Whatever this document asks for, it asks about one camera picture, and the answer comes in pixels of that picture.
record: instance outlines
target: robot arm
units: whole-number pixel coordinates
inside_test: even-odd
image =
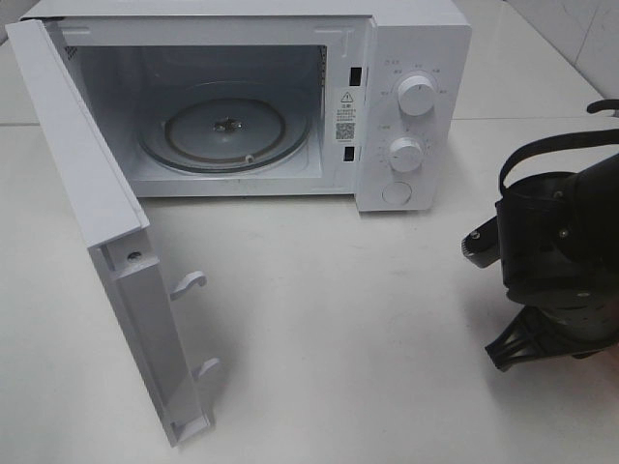
[[[619,109],[619,101],[587,108],[603,109]],[[505,186],[523,160],[612,144],[619,145],[619,130],[568,133],[519,148],[501,169],[496,217],[462,241],[478,267],[500,260],[507,297],[524,305],[486,347],[501,370],[586,358],[619,343],[619,154],[579,173],[548,172]]]

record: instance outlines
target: microwave control panel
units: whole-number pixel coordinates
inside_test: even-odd
[[[360,211],[429,208],[469,39],[465,25],[378,28],[356,188]]]

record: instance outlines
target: white microwave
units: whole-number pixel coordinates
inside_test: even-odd
[[[470,27],[450,0],[42,0],[7,26],[75,216],[172,445],[212,423],[136,197],[430,206]]]

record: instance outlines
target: control knob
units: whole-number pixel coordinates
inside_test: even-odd
[[[421,166],[423,160],[424,150],[412,138],[399,138],[389,147],[389,164],[396,172],[412,172]]]
[[[412,74],[398,86],[399,108],[410,116],[421,116],[434,107],[436,88],[428,76]]]

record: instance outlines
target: open microwave door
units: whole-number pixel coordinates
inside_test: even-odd
[[[192,273],[166,289],[148,218],[72,80],[60,31],[39,20],[7,31],[83,239],[175,446],[211,424],[204,383],[219,360],[188,365],[170,304],[205,277]]]

